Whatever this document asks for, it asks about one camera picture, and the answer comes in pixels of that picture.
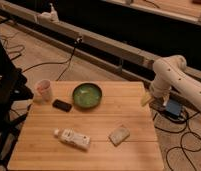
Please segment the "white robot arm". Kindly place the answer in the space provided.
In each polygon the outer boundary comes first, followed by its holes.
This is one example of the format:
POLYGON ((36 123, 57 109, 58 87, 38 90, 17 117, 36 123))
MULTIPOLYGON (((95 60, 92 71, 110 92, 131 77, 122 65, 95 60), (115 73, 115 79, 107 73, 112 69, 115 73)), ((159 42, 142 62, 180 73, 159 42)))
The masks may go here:
POLYGON ((153 63, 155 78, 149 86, 149 91, 141 99, 145 106, 155 98, 168 99, 170 90, 174 87, 201 112, 201 82, 185 73, 186 59, 182 55, 158 58, 153 63))

